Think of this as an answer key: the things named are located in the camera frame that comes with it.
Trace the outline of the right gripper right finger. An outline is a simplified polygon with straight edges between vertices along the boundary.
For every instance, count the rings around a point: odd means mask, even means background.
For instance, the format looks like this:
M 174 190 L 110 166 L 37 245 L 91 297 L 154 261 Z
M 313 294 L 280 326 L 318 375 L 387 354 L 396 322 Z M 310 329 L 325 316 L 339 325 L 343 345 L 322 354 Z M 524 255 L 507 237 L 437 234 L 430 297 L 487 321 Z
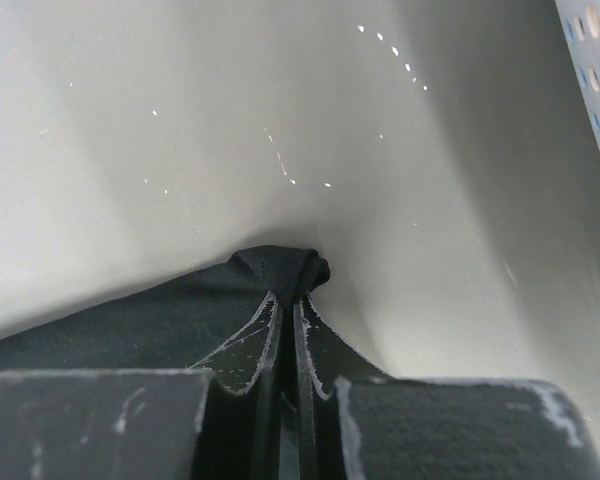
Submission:
M 578 409 L 550 383 L 393 378 L 309 297 L 293 327 L 304 479 L 600 479 Z

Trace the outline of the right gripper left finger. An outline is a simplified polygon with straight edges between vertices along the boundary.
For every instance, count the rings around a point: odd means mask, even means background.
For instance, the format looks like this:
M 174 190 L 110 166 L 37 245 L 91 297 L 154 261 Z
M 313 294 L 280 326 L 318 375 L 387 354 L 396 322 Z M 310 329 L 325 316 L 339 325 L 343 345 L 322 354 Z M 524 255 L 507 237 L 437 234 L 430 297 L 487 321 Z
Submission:
M 188 369 L 0 372 L 0 479 L 274 479 L 273 295 Z

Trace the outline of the black t-shirt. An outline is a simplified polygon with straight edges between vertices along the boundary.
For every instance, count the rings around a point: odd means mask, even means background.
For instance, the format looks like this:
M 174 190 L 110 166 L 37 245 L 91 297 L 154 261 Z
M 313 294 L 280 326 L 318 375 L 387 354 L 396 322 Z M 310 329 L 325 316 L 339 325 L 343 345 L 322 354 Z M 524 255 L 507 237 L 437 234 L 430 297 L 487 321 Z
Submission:
M 327 261 L 312 249 L 241 250 L 224 263 L 0 340 L 0 372 L 188 369 L 241 329 L 264 297 L 273 295 L 280 307 L 279 469 L 274 479 L 289 469 L 300 475 L 293 312 L 329 277 Z

